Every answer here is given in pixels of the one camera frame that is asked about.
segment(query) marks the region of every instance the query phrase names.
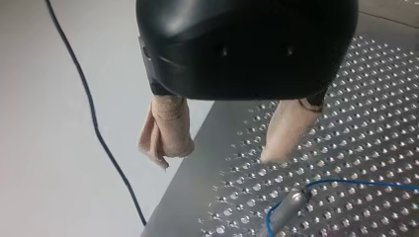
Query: black cable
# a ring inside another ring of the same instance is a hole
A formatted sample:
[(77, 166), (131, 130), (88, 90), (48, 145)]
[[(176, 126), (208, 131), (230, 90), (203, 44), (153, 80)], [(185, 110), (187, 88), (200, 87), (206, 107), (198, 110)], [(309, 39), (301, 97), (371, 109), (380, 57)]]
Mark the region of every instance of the black cable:
[(397, 23), (397, 24), (400, 24), (400, 25), (403, 25), (403, 26), (406, 26), (406, 27), (411, 27), (411, 28), (414, 28), (414, 29), (419, 29), (419, 28), (417, 28), (415, 26), (412, 26), (412, 25), (409, 25), (409, 24), (406, 24), (406, 23), (402, 23), (402, 22), (399, 22), (399, 21), (395, 21), (395, 20), (392, 20), (392, 19), (387, 18), (387, 17), (382, 17), (382, 16), (374, 15), (374, 14), (363, 12), (363, 11), (359, 11), (359, 12), (362, 13), (362, 14), (365, 14), (367, 16), (370, 16), (370, 17), (380, 18), (380, 19), (387, 20), (387, 21), (390, 21), (390, 22), (394, 22), (394, 23)]
[(61, 36), (62, 41), (65, 44), (65, 47), (67, 48), (68, 52), (70, 53), (71, 59), (73, 59), (74, 65), (77, 68), (78, 74), (80, 75), (81, 82), (83, 83), (84, 90), (86, 92), (87, 100), (89, 101), (89, 107), (90, 107), (90, 114), (92, 116), (92, 122), (95, 128), (96, 136), (98, 137), (99, 142), (103, 146), (104, 150), (108, 154), (109, 159), (111, 160), (114, 167), (117, 169), (118, 173), (120, 174), (121, 178), (123, 179), (124, 183), (126, 184), (126, 187), (129, 190), (129, 193), (131, 195), (132, 201), (135, 204), (136, 211), (138, 212), (139, 218), (141, 219), (142, 224), (145, 226), (147, 224), (147, 221), (144, 218), (144, 215), (142, 214), (141, 208), (139, 207), (138, 200), (136, 199), (135, 193), (129, 183), (129, 180), (126, 178), (126, 175), (124, 174), (124, 171), (121, 169), (120, 165), (118, 164), (117, 160), (115, 159), (114, 155), (112, 154), (111, 150), (108, 148), (108, 145), (106, 144), (104, 138), (102, 137), (101, 131), (99, 130), (98, 120), (96, 117), (96, 110), (95, 110), (95, 104), (93, 103), (92, 94), (89, 89), (89, 85), (87, 84), (86, 77), (84, 75), (83, 69), (81, 68), (81, 65), (79, 61), (77, 60), (77, 57), (73, 51), (73, 48), (70, 45), (70, 42), (67, 39), (67, 36), (65, 35), (64, 31), (61, 28), (61, 25), (59, 24), (58, 20), (55, 17), (55, 13), (52, 9), (51, 3), (49, 0), (45, 0), (46, 7), (49, 11), (49, 14), (52, 18), (52, 21), (55, 25), (55, 28), (57, 29), (59, 35)]

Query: black plastic casing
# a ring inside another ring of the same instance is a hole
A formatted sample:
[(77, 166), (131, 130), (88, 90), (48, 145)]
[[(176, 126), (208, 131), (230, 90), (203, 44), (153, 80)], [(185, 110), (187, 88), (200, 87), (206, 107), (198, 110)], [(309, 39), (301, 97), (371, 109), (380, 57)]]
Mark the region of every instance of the black plastic casing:
[(199, 100), (299, 99), (335, 78), (357, 0), (137, 0), (151, 89)]

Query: blue cable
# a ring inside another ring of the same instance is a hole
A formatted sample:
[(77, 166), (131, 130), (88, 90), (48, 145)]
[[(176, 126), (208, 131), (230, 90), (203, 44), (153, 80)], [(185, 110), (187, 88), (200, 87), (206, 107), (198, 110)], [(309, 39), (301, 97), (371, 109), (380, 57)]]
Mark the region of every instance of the blue cable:
[[(369, 181), (357, 181), (357, 180), (319, 180), (314, 181), (306, 185), (306, 187), (309, 189), (313, 186), (324, 184), (324, 183), (344, 183), (344, 184), (351, 184), (351, 185), (368, 185), (368, 186), (382, 186), (382, 187), (392, 187), (396, 189), (401, 190), (410, 190), (415, 191), (419, 190), (419, 186), (410, 186), (410, 185), (399, 185), (395, 183), (387, 183), (387, 182), (369, 182)], [(274, 232), (271, 228), (271, 215), (272, 213), (280, 206), (281, 201), (274, 206), (271, 207), (271, 209), (268, 211), (268, 214), (266, 215), (266, 228), (268, 230), (269, 237), (275, 237)]]
[(268, 214), (266, 215), (266, 229), (268, 230), (269, 237), (275, 237), (275, 234), (274, 232), (272, 232), (272, 228), (271, 228), (271, 215), (272, 213), (274, 213), (275, 209), (277, 209), (278, 206), (280, 206), (280, 204), (281, 204), (281, 201), (273, 205), (271, 209), (269, 209)]

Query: beige fabric leg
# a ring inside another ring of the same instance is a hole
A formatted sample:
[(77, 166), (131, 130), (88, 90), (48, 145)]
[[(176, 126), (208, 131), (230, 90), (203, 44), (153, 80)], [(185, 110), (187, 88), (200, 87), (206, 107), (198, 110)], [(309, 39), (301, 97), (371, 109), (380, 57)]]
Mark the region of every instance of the beige fabric leg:
[(157, 165), (167, 169), (169, 164), (164, 157), (186, 157), (194, 148), (186, 99), (175, 96), (153, 97), (139, 135), (138, 149)]
[(269, 123), (262, 163), (286, 161), (320, 112), (321, 108), (311, 106), (306, 100), (280, 101)]

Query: metal surface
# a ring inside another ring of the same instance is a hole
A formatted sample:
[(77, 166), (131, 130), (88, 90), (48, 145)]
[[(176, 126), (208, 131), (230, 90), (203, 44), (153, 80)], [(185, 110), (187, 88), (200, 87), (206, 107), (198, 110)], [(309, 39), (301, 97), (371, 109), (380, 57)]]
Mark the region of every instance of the metal surface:
[(419, 0), (398, 0), (398, 1), (401, 1), (403, 3), (412, 4), (412, 5), (419, 5)]
[[(418, 55), (356, 37), (324, 115), (290, 162), (259, 164), (275, 102), (215, 103), (142, 236), (253, 236), (293, 186), (319, 179), (419, 185), (418, 100)], [(330, 184), (312, 194), (282, 236), (414, 236), (419, 228), (419, 193)]]

